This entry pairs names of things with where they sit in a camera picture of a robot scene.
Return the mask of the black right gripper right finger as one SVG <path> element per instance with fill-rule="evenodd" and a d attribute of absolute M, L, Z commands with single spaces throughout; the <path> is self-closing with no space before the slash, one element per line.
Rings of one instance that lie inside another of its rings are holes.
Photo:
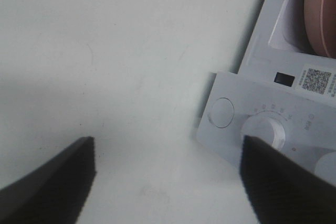
<path fill-rule="evenodd" d="M 259 223 L 335 223 L 335 187 L 260 138 L 244 137 L 239 172 Z"/>

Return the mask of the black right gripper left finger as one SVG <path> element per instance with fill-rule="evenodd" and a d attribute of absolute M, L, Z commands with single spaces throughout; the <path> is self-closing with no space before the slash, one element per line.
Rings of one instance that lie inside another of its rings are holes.
<path fill-rule="evenodd" d="M 95 176 L 94 137 L 81 137 L 1 189 L 1 223 L 76 223 Z"/>

